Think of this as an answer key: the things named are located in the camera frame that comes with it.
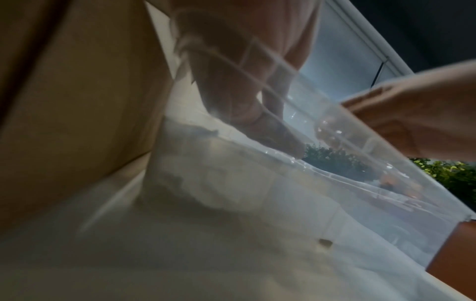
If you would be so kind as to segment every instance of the green bush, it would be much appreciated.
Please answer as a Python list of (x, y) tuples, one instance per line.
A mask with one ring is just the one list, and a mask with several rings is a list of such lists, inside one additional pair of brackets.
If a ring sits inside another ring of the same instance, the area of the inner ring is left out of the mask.
[(302, 160), (324, 171), (356, 181), (377, 179), (369, 166), (344, 150), (308, 145)]
[(476, 169), (473, 166), (463, 162), (432, 162), (430, 159), (416, 158), (410, 160), (463, 203), (473, 210), (476, 208)]

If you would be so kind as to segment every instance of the person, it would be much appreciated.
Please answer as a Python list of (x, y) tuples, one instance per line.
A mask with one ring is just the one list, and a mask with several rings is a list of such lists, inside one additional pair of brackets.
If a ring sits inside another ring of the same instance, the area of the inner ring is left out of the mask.
[[(322, 4), (315, 0), (240, 0), (222, 1), (219, 5), (213, 0), (171, 3), (173, 12), (184, 7), (200, 8), (242, 26), (296, 69), (302, 67), (311, 51)], [(208, 28), (207, 33), (205, 30), (202, 33), (210, 34), (213, 30)], [(227, 42), (225, 36), (220, 38), (224, 40), (221, 43)], [(273, 87), (272, 72), (260, 76), (260, 80)], [(222, 73), (220, 77), (208, 74), (209, 81), (211, 78), (215, 82), (220, 80), (222, 86), (227, 81), (230, 86), (238, 86), (236, 79), (224, 79)], [(205, 81), (198, 79), (197, 83), (199, 89), (211, 89)], [(280, 94), (287, 93), (286, 87), (277, 89), (281, 89)], [(232, 111), (232, 115), (236, 112), (235, 116), (220, 114), (225, 102), (223, 95), (215, 93), (205, 106), (209, 111), (218, 111), (219, 118), (248, 137), (295, 157), (303, 155), (303, 144), (270, 117), (272, 113), (282, 118), (280, 101), (264, 93), (262, 106), (254, 98), (257, 91), (250, 87), (229, 88), (229, 91), (233, 91), (234, 97), (227, 100), (232, 104), (222, 111), (228, 114)], [(476, 61), (470, 61), (384, 83), (345, 101), (343, 106), (408, 157), (471, 161), (476, 160), (475, 98)], [(272, 137), (274, 143), (263, 137)]]

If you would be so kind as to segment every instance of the beige fabric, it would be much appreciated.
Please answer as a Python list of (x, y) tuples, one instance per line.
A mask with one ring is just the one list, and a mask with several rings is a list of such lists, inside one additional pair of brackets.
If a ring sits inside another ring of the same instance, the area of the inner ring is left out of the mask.
[(0, 229), (148, 152), (172, 82), (142, 1), (71, 0), (50, 34), (1, 128)]

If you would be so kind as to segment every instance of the hand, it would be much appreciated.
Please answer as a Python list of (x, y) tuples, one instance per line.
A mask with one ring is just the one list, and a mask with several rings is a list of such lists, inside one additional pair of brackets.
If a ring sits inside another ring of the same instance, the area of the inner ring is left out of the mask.
[[(183, 8), (198, 8), (214, 16), (194, 19), (176, 18), (181, 37), (192, 33), (220, 49), (241, 69), (258, 79), (253, 82), (229, 64), (217, 58), (190, 51), (193, 78), (208, 112), (228, 123), (249, 138), (294, 157), (304, 155), (304, 143), (283, 123), (283, 103), (292, 76), (279, 72), (276, 62), (252, 49), (244, 53), (250, 40), (241, 41), (224, 25), (237, 24), (271, 50), (299, 69), (314, 42), (320, 0), (172, 0), (172, 14)], [(278, 95), (263, 90), (263, 83)], [(256, 98), (262, 92), (262, 104)]]
[(476, 160), (476, 61), (383, 84), (343, 106), (408, 157)]

